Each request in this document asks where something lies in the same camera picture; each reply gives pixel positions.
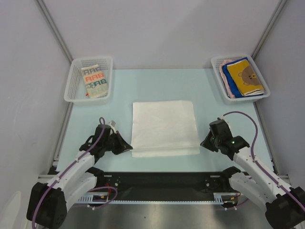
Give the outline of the white towel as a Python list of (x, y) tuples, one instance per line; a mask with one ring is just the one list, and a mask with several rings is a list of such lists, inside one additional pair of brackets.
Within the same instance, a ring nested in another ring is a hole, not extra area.
[(197, 155), (199, 144), (191, 101), (133, 103), (132, 157)]

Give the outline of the yellow brown bear towel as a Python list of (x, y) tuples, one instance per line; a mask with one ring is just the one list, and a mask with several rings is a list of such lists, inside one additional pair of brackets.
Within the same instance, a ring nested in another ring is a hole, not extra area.
[(226, 65), (226, 68), (243, 97), (261, 95), (264, 93), (264, 88), (247, 58), (230, 62)]

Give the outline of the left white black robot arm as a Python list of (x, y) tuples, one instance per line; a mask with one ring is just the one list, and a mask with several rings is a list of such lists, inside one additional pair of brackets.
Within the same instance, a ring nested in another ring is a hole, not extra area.
[(41, 225), (58, 229), (68, 211), (87, 192), (105, 190), (108, 195), (117, 195), (117, 188), (108, 185), (104, 172), (94, 165), (105, 152), (119, 155), (130, 150), (132, 146), (111, 124), (99, 124), (94, 135), (80, 146), (76, 157), (63, 171), (48, 182), (37, 182), (33, 186), (26, 214), (32, 228)]

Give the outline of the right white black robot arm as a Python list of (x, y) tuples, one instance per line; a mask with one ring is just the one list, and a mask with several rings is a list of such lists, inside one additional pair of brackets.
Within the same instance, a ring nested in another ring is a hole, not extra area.
[(209, 133), (201, 146), (221, 152), (242, 167), (223, 171), (219, 185), (223, 191), (233, 189), (255, 203), (274, 229), (292, 229), (305, 220), (305, 192), (293, 188), (264, 165), (250, 145), (241, 137), (234, 137), (223, 119), (209, 124)]

